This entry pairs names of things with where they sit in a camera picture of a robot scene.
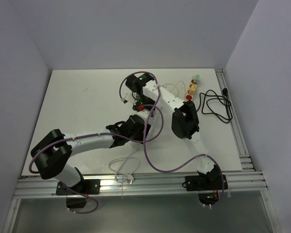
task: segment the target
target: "black mounting bracket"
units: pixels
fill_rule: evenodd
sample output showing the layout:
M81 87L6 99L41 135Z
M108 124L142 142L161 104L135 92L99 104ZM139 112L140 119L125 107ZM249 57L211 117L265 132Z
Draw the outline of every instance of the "black mounting bracket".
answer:
M64 138L64 134L55 129L49 132L30 152L32 158L49 144ZM35 165L43 180L53 178L63 171L70 155L71 146L66 142L61 142L53 148L48 148L35 160Z
M99 194L99 189L100 189L100 180L90 179L90 180L85 180L82 190L78 192L82 194L93 195L93 194ZM68 196L68 195L75 195L75 194L67 190L66 187L63 186L61 182L58 182L57 188L56 188L56 195Z
M217 165L213 166L213 169L206 174L198 172L198 176L186 176L185 184L186 191L205 191L214 190L216 187L218 190L222 190L221 173ZM226 176L223 175L224 190L228 189Z
M151 125L147 125L146 135L149 133ZM122 136L142 141L145 129L145 121L138 115L130 115L127 121L120 121L114 125L106 126L107 130L110 130L112 133L120 134ZM113 136L114 142L110 146L119 147L128 142L127 139L123 139L119 136Z
M143 95L142 88L146 85L148 81L154 80L152 75L144 73L139 78L137 78L134 74L131 74L127 77L125 85L132 92L137 93L138 95Z
M178 138L191 139L195 132L199 132L198 124L196 107L191 100L183 102L180 108L175 108L171 129Z

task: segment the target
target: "white wall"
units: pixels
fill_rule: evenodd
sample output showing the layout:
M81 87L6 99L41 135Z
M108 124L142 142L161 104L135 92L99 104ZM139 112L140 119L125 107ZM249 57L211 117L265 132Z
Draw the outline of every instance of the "white wall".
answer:
M258 0L11 0L52 69L226 66Z
M253 162L291 233L291 0L259 0L226 78Z
M0 232L49 81L49 68L7 0L0 0Z

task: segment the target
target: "green cap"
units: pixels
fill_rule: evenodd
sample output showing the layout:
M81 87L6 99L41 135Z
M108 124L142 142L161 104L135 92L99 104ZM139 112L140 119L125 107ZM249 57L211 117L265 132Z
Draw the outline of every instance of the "green cap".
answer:
M195 84L197 84L198 81L199 81L199 78L200 78L200 75L199 75L199 74L196 74L193 82L194 82Z

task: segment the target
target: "glass panel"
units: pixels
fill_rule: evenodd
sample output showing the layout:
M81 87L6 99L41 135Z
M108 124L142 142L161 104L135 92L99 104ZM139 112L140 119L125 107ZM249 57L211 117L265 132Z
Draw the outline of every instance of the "glass panel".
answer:
M13 232L271 232L260 192L232 193L212 210L202 208L193 193L98 200L98 210L86 215L67 212L65 199L22 200Z

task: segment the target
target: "white platform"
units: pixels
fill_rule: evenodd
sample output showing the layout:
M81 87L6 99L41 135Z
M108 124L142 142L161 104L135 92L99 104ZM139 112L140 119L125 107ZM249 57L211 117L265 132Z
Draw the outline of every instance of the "white platform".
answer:
M182 80L189 85L190 78L200 75L198 92L209 89L221 93L214 69L145 69L156 75L159 84L174 83ZM132 106L119 99L118 89L122 80L137 69L108 70L55 70L52 73L44 98L39 119L32 137L30 150L51 130L60 129L63 133L85 133L99 130L109 124L127 120L134 114ZM180 83L179 97L184 98L184 87ZM123 86L122 94L128 89ZM199 103L198 93L193 101ZM217 101L212 108L221 114L225 108ZM159 169L173 169L186 162L192 156L185 143L171 131L171 116L163 110L165 125L161 135L153 142L147 143L147 151L152 163ZM198 113L202 140L211 155L223 171L242 170L233 132L229 124L224 124L215 116ZM112 174L108 163L112 159L127 156L131 152L130 144L113 149L98 149L71 157L68 163L76 166L83 174ZM144 152L134 154L141 160L137 173L154 173L147 163ZM28 170L31 160L27 155L23 176L32 175ZM135 160L127 162L125 172L129 172ZM179 172L196 171L198 159L191 162Z

